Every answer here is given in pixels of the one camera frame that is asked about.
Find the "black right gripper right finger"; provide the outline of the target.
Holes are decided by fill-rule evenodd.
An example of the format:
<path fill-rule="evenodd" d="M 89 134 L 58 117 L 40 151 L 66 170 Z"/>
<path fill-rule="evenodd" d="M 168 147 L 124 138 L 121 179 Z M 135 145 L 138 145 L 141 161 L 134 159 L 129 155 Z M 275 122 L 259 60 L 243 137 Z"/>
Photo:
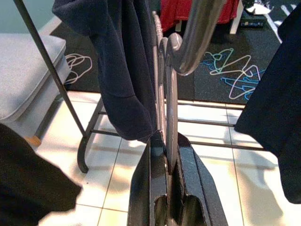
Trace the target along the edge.
<path fill-rule="evenodd" d="M 228 225 L 212 175 L 181 133 L 178 133 L 178 153 L 172 176 L 169 224 Z"/>

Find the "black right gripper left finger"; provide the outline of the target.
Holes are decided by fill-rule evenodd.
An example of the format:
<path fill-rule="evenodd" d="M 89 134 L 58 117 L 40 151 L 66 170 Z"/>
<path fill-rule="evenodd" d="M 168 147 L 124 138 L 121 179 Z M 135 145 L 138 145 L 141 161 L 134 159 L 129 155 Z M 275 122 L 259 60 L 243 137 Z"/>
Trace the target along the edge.
<path fill-rule="evenodd" d="M 133 173 L 128 206 L 128 226 L 166 225 L 165 144 L 161 132 L 149 139 Z"/>

